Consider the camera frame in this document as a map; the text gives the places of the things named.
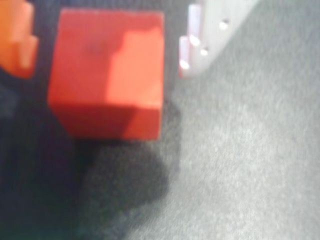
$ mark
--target white object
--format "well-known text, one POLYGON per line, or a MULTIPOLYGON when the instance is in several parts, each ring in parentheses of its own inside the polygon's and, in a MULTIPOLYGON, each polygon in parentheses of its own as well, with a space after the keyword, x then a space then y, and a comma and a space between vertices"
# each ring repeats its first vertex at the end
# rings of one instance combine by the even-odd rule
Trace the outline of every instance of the white object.
POLYGON ((260 0, 197 0, 188 10, 187 35, 179 40, 183 78, 205 71, 260 0))

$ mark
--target red cube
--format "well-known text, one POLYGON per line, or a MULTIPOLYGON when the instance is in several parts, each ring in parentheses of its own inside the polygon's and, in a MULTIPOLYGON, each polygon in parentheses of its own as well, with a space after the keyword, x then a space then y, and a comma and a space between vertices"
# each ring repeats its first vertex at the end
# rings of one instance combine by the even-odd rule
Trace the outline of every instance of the red cube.
POLYGON ((76 138, 160 136, 164 16, 158 12, 64 9, 48 104, 76 138))

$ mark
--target hole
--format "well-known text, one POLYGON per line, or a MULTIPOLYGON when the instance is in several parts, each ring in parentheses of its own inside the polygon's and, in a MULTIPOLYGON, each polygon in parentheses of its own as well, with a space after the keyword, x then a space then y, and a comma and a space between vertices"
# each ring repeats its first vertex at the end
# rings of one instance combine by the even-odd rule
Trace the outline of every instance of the hole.
POLYGON ((209 48, 207 46, 203 47, 201 50, 200 50, 200 54, 202 56, 208 56, 209 55, 209 48))
POLYGON ((220 23, 219 23, 219 28, 221 30, 227 30, 229 27, 230 21, 229 19, 223 19, 220 23))

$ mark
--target gray carpet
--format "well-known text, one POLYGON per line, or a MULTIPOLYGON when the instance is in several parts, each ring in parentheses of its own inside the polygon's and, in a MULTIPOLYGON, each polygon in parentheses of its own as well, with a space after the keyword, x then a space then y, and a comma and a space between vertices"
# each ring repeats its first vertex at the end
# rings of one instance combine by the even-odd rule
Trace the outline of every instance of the gray carpet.
POLYGON ((33 2, 35 77, 0 73, 0 239, 320 238, 319 0, 262 0, 190 80, 177 71, 189 1, 33 2), (164 11, 160 141, 73 141, 47 109, 64 6, 164 11))

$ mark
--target orange block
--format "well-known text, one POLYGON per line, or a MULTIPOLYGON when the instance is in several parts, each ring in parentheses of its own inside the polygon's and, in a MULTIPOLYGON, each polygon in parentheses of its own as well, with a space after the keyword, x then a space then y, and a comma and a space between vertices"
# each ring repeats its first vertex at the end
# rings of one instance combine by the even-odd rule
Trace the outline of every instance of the orange block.
POLYGON ((64 9, 48 104, 73 137, 154 140, 163 72, 162 13, 64 9))
POLYGON ((0 66, 19 78, 30 78, 35 69, 34 11, 25 0, 0 0, 0 66))

